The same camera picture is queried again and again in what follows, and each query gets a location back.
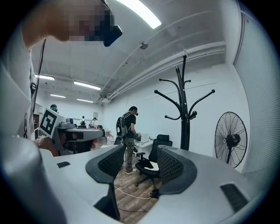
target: black metal coat rack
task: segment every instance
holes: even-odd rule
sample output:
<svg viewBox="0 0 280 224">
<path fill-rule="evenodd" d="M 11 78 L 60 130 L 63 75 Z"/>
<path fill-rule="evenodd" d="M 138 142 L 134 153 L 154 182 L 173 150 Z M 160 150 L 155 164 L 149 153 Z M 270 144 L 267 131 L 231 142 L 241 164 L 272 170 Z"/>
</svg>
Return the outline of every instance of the black metal coat rack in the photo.
<svg viewBox="0 0 280 224">
<path fill-rule="evenodd" d="M 174 100 L 170 99 L 169 97 L 165 96 L 164 94 L 162 94 L 161 92 L 159 92 L 158 90 L 155 90 L 154 93 L 159 94 L 160 96 L 164 97 L 165 99 L 169 100 L 171 103 L 173 103 L 177 109 L 180 112 L 180 116 L 178 118 L 172 118 L 169 117 L 167 115 L 165 115 L 165 118 L 171 119 L 171 120 L 178 120 L 181 119 L 182 122 L 182 131 L 181 131 L 181 149 L 184 150 L 189 150 L 189 136 L 190 136 L 190 120 L 196 118 L 197 112 L 193 111 L 194 106 L 202 101 L 203 99 L 205 99 L 206 97 L 210 96 L 211 94 L 213 94 L 215 92 L 214 89 L 212 89 L 212 91 L 208 94 L 206 94 L 205 96 L 203 96 L 202 98 L 200 98 L 199 100 L 197 100 L 190 108 L 190 110 L 188 111 L 188 104 L 187 104 L 187 99 L 186 99 L 186 91 L 185 91 L 185 84 L 187 82 L 191 82 L 191 80 L 187 80 L 184 81 L 185 78 L 185 66 L 186 66 L 186 59 L 187 56 L 184 55 L 183 56 L 183 70 L 182 70 L 182 75 L 180 73 L 180 69 L 178 68 L 178 66 L 176 66 L 176 73 L 178 76 L 178 85 L 172 81 L 172 80 L 168 80 L 168 79 L 159 79 L 159 81 L 166 81 L 166 82 L 171 82 L 173 83 L 178 91 L 178 96 L 179 96 L 179 104 L 177 102 L 175 102 Z"/>
</svg>

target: fan grille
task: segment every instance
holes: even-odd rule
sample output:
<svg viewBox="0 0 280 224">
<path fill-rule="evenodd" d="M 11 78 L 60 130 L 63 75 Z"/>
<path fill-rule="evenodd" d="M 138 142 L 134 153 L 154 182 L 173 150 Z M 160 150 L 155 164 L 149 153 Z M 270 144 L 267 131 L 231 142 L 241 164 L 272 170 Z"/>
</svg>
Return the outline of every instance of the fan grille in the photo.
<svg viewBox="0 0 280 224">
<path fill-rule="evenodd" d="M 240 137 L 237 145 L 230 147 L 229 136 Z M 227 162 L 232 167 L 237 167 L 247 149 L 247 132 L 240 117 L 233 112 L 224 113 L 218 121 L 215 132 L 216 158 Z"/>
</svg>

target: hand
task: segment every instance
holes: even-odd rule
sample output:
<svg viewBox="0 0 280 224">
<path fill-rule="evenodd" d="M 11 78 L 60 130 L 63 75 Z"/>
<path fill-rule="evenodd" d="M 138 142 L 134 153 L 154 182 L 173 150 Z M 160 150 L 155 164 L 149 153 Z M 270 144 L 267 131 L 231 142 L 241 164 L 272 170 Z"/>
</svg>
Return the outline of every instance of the hand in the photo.
<svg viewBox="0 0 280 224">
<path fill-rule="evenodd" d="M 72 134 L 72 138 L 73 139 L 77 139 L 77 135 L 75 133 Z M 66 134 L 65 133 L 62 133 L 60 136 L 59 136 L 59 140 L 60 140 L 60 143 L 61 145 L 63 146 L 67 140 L 66 140 Z M 34 144 L 39 148 L 39 142 L 38 141 L 34 141 Z M 53 141 L 51 138 L 49 137 L 46 137 L 46 138 L 43 138 L 41 140 L 41 148 L 42 149 L 47 149 L 49 150 L 51 153 L 52 153 L 52 156 L 55 157 L 55 156 L 59 156 L 58 153 L 57 153 L 57 150 L 56 148 L 54 147 L 53 145 Z"/>
</svg>

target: fluorescent light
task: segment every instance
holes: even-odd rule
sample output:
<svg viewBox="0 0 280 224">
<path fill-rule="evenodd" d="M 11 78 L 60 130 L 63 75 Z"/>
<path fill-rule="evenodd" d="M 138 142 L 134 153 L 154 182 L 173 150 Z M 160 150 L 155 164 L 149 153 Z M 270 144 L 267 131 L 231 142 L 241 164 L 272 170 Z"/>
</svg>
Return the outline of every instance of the fluorescent light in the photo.
<svg viewBox="0 0 280 224">
<path fill-rule="evenodd" d="M 48 79 L 48 80 L 53 80 L 54 81 L 54 77 L 44 76 L 44 75 L 40 75 L 40 79 Z"/>
<path fill-rule="evenodd" d="M 159 19 L 149 10 L 139 0 L 117 0 L 118 2 L 124 4 L 126 7 L 130 8 L 136 14 L 138 14 L 142 19 L 145 20 L 153 29 L 161 25 Z"/>
<path fill-rule="evenodd" d="M 81 99 L 77 99 L 79 101 L 84 101 L 84 102 L 89 102 L 89 103 L 93 103 L 93 101 L 89 101 L 89 100 L 81 100 Z"/>
<path fill-rule="evenodd" d="M 59 95 L 54 95 L 54 94 L 51 94 L 51 96 L 66 98 L 65 96 L 59 96 Z"/>
<path fill-rule="evenodd" d="M 79 85 L 79 86 L 85 86 L 85 87 L 92 88 L 92 89 L 96 89 L 96 90 L 101 90 L 100 87 L 88 85 L 88 84 L 81 83 L 81 82 L 76 82 L 76 81 L 74 81 L 74 84 Z"/>
</svg>

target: cable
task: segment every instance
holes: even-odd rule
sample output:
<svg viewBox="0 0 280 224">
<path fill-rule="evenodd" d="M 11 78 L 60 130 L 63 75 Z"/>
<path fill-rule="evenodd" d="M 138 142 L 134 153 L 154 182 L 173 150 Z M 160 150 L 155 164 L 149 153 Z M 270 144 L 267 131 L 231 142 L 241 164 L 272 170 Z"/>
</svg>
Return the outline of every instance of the cable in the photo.
<svg viewBox="0 0 280 224">
<path fill-rule="evenodd" d="M 40 53 L 38 76 L 37 76 L 36 90 L 35 90 L 35 99 L 34 99 L 34 104 L 33 104 L 33 114 L 34 114 L 34 110 L 35 110 L 36 98 L 37 98 L 37 93 L 38 93 L 38 88 L 39 88 L 39 80 L 40 80 L 41 67 L 42 67 L 42 63 L 43 63 L 45 43 L 46 43 L 46 39 L 43 42 L 43 45 L 42 45 L 42 48 L 41 48 L 41 53 Z"/>
<path fill-rule="evenodd" d="M 121 208 L 118 208 L 119 210 L 122 210 L 122 211 L 126 211 L 126 212 L 145 212 L 145 211 L 128 211 L 128 210 L 124 210 L 124 209 L 121 209 Z"/>
<path fill-rule="evenodd" d="M 135 197 L 135 196 L 133 196 L 133 195 L 130 195 L 130 194 L 127 194 L 127 193 L 124 193 L 124 194 L 126 194 L 126 195 L 129 195 L 129 196 L 132 196 L 133 198 L 140 198 L 140 197 Z"/>
</svg>

